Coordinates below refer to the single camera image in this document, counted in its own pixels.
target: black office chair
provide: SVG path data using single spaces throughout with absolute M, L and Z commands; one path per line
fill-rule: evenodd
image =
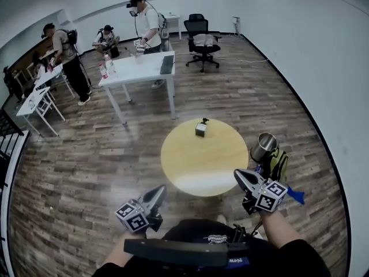
M 216 51 L 220 50 L 220 47 L 218 45 L 213 45 L 212 47 L 206 47 L 206 46 L 196 46 L 194 44 L 194 36 L 198 34 L 208 34 L 208 26 L 209 22 L 204 18 L 202 14 L 191 14 L 189 17 L 189 20 L 184 21 L 184 26 L 187 29 L 187 32 L 189 34 L 189 47 L 190 52 L 193 51 L 196 53 L 200 53 L 200 55 L 194 55 L 194 60 L 190 61 L 186 64 L 188 67 L 190 63 L 192 62 L 202 62 L 202 69 L 200 70 L 201 73 L 204 72 L 204 66 L 205 62 L 214 63 L 217 68 L 219 68 L 219 63 L 213 61 L 213 56 L 210 55 L 210 53 L 215 53 Z

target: white sneaker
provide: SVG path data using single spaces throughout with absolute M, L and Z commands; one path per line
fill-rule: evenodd
M 217 222 L 227 225 L 227 219 L 225 218 L 224 215 L 218 215 Z
M 155 83 L 151 86 L 152 89 L 158 89 L 164 84 L 164 80 L 156 80 Z
M 79 101 L 79 102 L 78 102 L 78 105 L 79 105 L 79 106 L 83 106 L 85 103 L 89 102 L 90 100 L 91 100 L 91 97 L 89 96 L 89 97 L 88 97 L 88 99 L 87 99 L 87 100 L 85 100 L 84 102 Z

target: white table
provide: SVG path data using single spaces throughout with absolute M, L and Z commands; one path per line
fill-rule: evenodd
M 162 15 L 167 19 L 167 21 L 177 21 L 179 40 L 182 40 L 182 33 L 180 32 L 180 15 L 164 12 L 162 12 Z
M 39 135 L 41 135 L 40 132 L 28 120 L 29 116 L 33 112 L 37 112 L 38 115 L 41 117 L 41 119 L 52 130 L 52 132 L 54 132 L 57 136 L 59 136 L 59 134 L 54 130 L 54 128 L 51 127 L 51 125 L 46 121 L 46 119 L 44 117 L 44 115 L 46 114 L 47 110 L 49 108 L 52 109 L 51 106 L 53 106 L 54 109 L 56 109 L 56 111 L 59 113 L 59 115 L 65 121 L 64 116 L 62 115 L 62 113 L 60 113 L 60 111 L 58 110 L 58 108 L 56 107 L 56 105 L 52 102 L 51 98 L 47 94 L 47 92 L 49 91 L 49 89 L 50 89 L 50 87 L 46 87 L 46 88 L 43 88 L 43 89 L 40 89 L 40 90 L 37 90 L 37 91 L 33 91 L 28 96 L 28 98 L 25 100 L 25 102 L 21 106 L 21 108 L 19 109 L 19 111 L 17 113 L 17 116 L 23 116 L 24 119 L 27 121 L 27 123 L 35 130 L 35 132 L 37 132 Z M 44 104 L 46 105 L 46 107 L 43 108 L 43 109 L 40 109 L 39 108 L 39 104 L 40 104 L 41 101 L 43 101 Z
M 127 121 L 124 119 L 123 114 L 114 99 L 111 88 L 122 86 L 127 100 L 130 102 L 131 97 L 128 93 L 126 84 L 138 83 L 144 81 L 152 81 L 163 79 L 167 82 L 169 106 L 171 110 L 172 119 L 175 119 L 175 107 L 174 107 L 174 75 L 175 75 L 175 63 L 173 63 L 171 74 L 160 74 L 161 64 L 163 58 L 167 55 L 174 55 L 174 51 L 168 51 L 166 53 L 153 53 L 145 54 L 140 57 L 129 57 L 122 58 L 113 61 L 116 69 L 116 77 L 102 78 L 99 86 L 105 88 L 105 91 L 109 97 L 109 100 L 119 117 L 122 124 L 126 124 Z
M 43 84 L 45 84 L 47 81 L 53 79 L 53 78 L 56 78 L 58 77 L 61 73 L 62 73 L 62 70 L 63 70 L 63 64 L 61 63 L 60 65 L 54 67 L 54 70 L 52 72 L 49 72 L 47 71 L 45 74 L 43 74 L 41 76 L 40 79 L 38 79 L 37 81 L 35 81 L 35 89 L 36 88 L 39 88 L 40 86 L 42 86 Z M 64 79 L 64 77 L 62 77 L 65 85 L 67 85 L 73 99 L 75 99 L 76 97 L 74 96 L 74 93 L 73 91 L 71 90 L 69 84 L 68 84 L 68 81 L 66 79 Z

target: plastic bottle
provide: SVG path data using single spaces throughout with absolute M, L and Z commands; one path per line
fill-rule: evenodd
M 109 57 L 109 55 L 105 55 L 105 65 L 106 69 L 108 70 L 109 77 L 116 77 L 116 70 L 113 61 Z
M 99 69 L 100 69 L 100 73 L 103 76 L 103 78 L 106 79 L 108 77 L 108 72 L 106 71 L 103 63 L 99 64 Z

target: chair backrest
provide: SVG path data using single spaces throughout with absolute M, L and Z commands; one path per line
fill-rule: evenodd
M 184 26 L 187 29 L 190 37 L 196 36 L 198 34 L 209 33 L 209 22 L 208 20 L 196 20 L 196 21 L 184 21 Z
M 205 17 L 199 13 L 190 14 L 189 16 L 189 21 L 202 21 L 204 19 Z

